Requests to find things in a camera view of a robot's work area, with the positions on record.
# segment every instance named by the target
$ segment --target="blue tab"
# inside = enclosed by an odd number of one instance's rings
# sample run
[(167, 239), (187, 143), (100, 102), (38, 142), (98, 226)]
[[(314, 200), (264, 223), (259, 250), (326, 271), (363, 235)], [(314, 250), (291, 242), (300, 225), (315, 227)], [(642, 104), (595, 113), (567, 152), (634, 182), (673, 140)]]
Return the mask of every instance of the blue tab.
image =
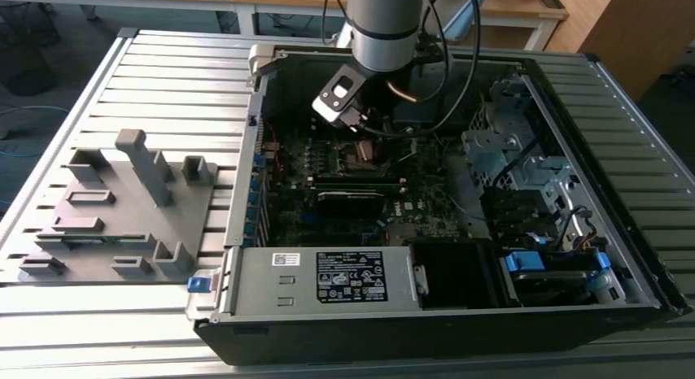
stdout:
[(510, 272), (545, 271), (543, 259), (538, 251), (515, 251), (506, 257)]
[(599, 261), (599, 266), (602, 269), (607, 269), (611, 267), (611, 259), (609, 258), (609, 255), (601, 251), (597, 254), (597, 260)]
[(254, 225), (247, 223), (244, 226), (243, 226), (243, 233), (247, 234), (247, 235), (254, 235), (255, 233), (255, 228), (254, 228)]
[(507, 262), (507, 268), (510, 269), (510, 272), (515, 272), (515, 271), (519, 270), (519, 268), (517, 267), (517, 263), (514, 262), (514, 258), (511, 257), (511, 255), (507, 255), (507, 256), (506, 256), (505, 261)]
[(210, 277), (190, 277), (186, 286), (188, 292), (206, 294), (212, 290), (214, 280)]
[(256, 215), (258, 214), (259, 214), (259, 212), (256, 211), (255, 208), (248, 208), (247, 209), (247, 218), (250, 218), (251, 220), (256, 219)]

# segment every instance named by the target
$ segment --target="warning symbols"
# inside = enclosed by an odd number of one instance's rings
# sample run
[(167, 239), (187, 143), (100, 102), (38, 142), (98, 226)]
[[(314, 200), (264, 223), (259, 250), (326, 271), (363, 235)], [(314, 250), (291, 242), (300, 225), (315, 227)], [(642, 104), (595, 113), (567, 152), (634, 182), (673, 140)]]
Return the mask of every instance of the warning symbols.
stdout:
[(331, 279), (330, 279), (330, 273), (320, 273), (319, 274), (319, 284), (330, 285)]
[(380, 251), (316, 253), (318, 300), (322, 303), (388, 301)]
[(332, 281), (335, 285), (347, 285), (348, 284), (348, 273), (332, 273)]

